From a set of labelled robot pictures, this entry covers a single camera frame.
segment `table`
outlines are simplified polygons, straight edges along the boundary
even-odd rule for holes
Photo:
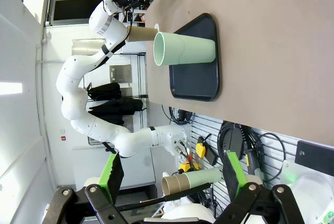
[[[173,98],[148,42],[150,101],[334,145],[334,0],[154,0],[146,26],[174,32],[202,13],[218,27],[218,97]]]

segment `robotic arm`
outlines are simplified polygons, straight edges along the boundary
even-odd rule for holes
[[[84,75],[107,62],[128,38],[128,29],[113,16],[122,10],[112,0],[102,1],[89,19],[90,29],[106,38],[106,44],[92,56],[73,55],[63,65],[56,82],[63,96],[62,114],[78,132],[99,142],[111,142],[122,157],[130,157],[143,148],[163,146],[172,155],[180,155],[180,142],[186,143],[184,130],[177,125],[150,127],[130,133],[86,111],[88,94],[79,83]]]

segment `white round object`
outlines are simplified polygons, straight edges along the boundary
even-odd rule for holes
[[[215,222],[215,218],[212,216],[211,212],[201,204],[185,204],[175,207],[170,210],[167,214],[164,214],[161,218],[174,220],[180,218],[191,218],[197,217],[200,220],[206,220],[210,223]]]
[[[158,24],[158,23],[157,23],[157,24],[155,24],[154,28],[155,28],[155,29],[157,29],[157,30],[158,30],[158,32],[160,32],[160,27],[159,27],[159,24]]]

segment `green cup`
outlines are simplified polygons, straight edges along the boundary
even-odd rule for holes
[[[158,32],[154,39],[154,61],[158,66],[209,63],[216,58],[213,40]]]

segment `yellow object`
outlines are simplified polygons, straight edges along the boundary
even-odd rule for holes
[[[249,167],[248,155],[246,155],[246,163],[247,163],[247,166]]]
[[[199,170],[199,166],[197,163],[194,163],[194,167]],[[179,169],[183,169],[183,171],[187,172],[191,168],[189,163],[180,163]]]
[[[206,148],[203,143],[197,143],[196,145],[196,152],[200,158],[204,158]]]

